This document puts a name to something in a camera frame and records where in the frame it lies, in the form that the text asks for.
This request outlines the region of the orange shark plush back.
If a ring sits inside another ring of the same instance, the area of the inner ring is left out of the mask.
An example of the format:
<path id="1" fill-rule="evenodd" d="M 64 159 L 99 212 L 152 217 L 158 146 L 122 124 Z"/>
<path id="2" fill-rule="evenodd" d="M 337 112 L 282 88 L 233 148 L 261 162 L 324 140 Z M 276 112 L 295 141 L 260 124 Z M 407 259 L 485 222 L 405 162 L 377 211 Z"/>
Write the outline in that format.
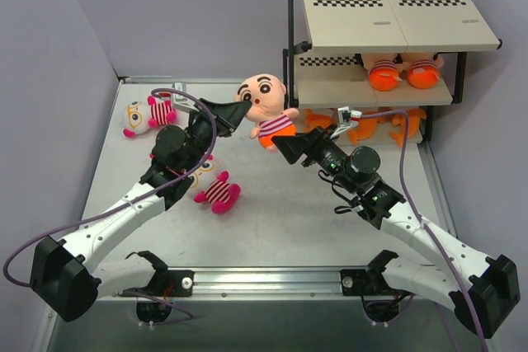
<path id="1" fill-rule="evenodd" d="M 310 109 L 304 110 L 304 131 L 309 132 L 310 130 L 316 127 L 322 127 L 326 129 L 331 124 L 334 124 L 335 121 L 330 115 L 324 115 L 319 113 L 314 113 Z"/>

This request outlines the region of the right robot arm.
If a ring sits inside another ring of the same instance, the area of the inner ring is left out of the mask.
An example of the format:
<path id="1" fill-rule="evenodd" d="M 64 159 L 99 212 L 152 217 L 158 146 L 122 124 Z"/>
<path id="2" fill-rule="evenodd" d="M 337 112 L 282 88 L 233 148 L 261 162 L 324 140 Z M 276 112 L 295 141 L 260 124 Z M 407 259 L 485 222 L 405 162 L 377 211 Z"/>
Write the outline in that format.
<path id="1" fill-rule="evenodd" d="M 285 160 L 303 167 L 320 166 L 320 176 L 334 190 L 342 187 L 351 198 L 341 209 L 355 212 L 374 228 L 389 234 L 426 258 L 430 268 L 414 265 L 398 254 L 383 251 L 365 274 L 375 293 L 405 290 L 451 310 L 477 336 L 493 338 L 521 294 L 516 264 L 473 249 L 417 212 L 410 197 L 388 185 L 378 173 L 379 154 L 360 146 L 345 153 L 332 138 L 332 128 L 274 137 Z"/>

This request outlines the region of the white pink glasses plush front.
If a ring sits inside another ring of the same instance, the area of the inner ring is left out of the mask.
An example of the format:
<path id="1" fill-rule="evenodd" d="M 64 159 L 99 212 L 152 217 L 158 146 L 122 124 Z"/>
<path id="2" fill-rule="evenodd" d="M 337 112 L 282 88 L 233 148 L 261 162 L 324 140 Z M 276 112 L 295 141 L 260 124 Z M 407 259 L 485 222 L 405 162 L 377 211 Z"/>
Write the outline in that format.
<path id="1" fill-rule="evenodd" d="M 197 204 L 209 204 L 213 214 L 226 214 L 238 202 L 241 187 L 230 180 L 230 173 L 209 155 L 190 176 L 192 184 L 188 193 Z"/>

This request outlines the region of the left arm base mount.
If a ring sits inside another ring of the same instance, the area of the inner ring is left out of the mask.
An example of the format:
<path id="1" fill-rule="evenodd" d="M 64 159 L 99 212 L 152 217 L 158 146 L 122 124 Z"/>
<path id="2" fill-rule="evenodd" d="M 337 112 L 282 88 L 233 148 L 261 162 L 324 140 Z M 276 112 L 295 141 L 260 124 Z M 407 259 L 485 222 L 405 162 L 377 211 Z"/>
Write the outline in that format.
<path id="1" fill-rule="evenodd" d="M 195 272 L 192 270 L 169 270 L 163 281 L 165 298 L 187 298 L 193 293 Z"/>

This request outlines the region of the peach boy plush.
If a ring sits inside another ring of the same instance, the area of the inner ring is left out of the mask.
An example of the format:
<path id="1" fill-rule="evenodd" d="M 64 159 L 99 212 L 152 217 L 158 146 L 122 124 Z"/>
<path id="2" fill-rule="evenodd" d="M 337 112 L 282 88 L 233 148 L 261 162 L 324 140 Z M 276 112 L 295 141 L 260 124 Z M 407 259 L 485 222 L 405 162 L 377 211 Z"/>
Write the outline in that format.
<path id="1" fill-rule="evenodd" d="M 361 54 L 363 67 L 371 87 L 379 92 L 393 90 L 402 81 L 403 66 L 395 62 L 397 53 Z"/>
<path id="2" fill-rule="evenodd" d="M 402 53 L 403 70 L 408 83 L 416 89 L 429 89 L 440 80 L 444 59 L 437 53 Z"/>
<path id="3" fill-rule="evenodd" d="M 238 87 L 234 100 L 252 103 L 246 118 L 254 123 L 249 138 L 270 152 L 278 148 L 272 139 L 275 136 L 294 136 L 293 119 L 299 115 L 296 108 L 285 107 L 286 88 L 276 76 L 261 73 L 245 79 Z"/>

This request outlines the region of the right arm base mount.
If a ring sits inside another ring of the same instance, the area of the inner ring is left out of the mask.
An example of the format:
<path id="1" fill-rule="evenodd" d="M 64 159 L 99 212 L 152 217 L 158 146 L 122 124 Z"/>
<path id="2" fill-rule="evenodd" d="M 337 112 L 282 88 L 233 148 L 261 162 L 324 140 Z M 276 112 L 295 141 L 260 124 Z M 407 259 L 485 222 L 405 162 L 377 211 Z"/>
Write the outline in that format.
<path id="1" fill-rule="evenodd" d="M 341 279 L 342 294 L 344 296 L 366 296 L 371 295 L 372 288 L 367 270 L 343 269 L 339 272 Z"/>

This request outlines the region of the orange shark plush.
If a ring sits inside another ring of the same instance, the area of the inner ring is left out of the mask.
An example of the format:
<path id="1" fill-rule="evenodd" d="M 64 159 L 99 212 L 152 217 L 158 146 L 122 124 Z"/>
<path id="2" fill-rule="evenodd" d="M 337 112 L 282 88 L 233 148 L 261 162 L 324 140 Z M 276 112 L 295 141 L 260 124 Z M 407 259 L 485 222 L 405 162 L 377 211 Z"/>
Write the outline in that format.
<path id="1" fill-rule="evenodd" d="M 359 124 L 347 132 L 348 138 L 353 145 L 370 138 L 376 131 L 378 124 L 383 124 L 387 120 L 386 116 L 376 116 L 370 119 L 361 119 Z"/>
<path id="2" fill-rule="evenodd" d="M 324 115 L 319 113 L 314 113 L 310 109 L 304 110 L 304 131 L 309 132 L 310 130 L 316 127 L 322 127 L 326 129 L 331 124 L 334 124 L 335 121 L 330 115 Z"/>
<path id="3" fill-rule="evenodd" d="M 427 119 L 426 112 L 421 108 L 406 110 L 406 114 L 408 116 L 397 113 L 391 120 L 392 125 L 394 127 L 399 126 L 400 130 L 390 132 L 389 136 L 400 148 L 403 146 L 403 139 L 412 138 L 419 130 L 421 122 Z"/>

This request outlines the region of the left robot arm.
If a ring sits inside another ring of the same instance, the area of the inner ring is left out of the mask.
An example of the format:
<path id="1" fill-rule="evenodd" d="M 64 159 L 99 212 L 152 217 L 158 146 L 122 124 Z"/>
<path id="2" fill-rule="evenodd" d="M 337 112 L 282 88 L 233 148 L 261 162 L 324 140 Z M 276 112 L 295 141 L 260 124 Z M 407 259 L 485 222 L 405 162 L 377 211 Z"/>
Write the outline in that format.
<path id="1" fill-rule="evenodd" d="M 250 101 L 217 104 L 200 99 L 185 129 L 162 128 L 148 170 L 95 222 L 35 247 L 30 287 L 64 321 L 74 321 L 99 298 L 143 290 L 160 294 L 167 265 L 149 251 L 105 262 L 107 255 L 150 219 L 169 210 L 190 189 L 190 175 L 209 157 L 218 137 L 230 136 L 251 107 Z"/>

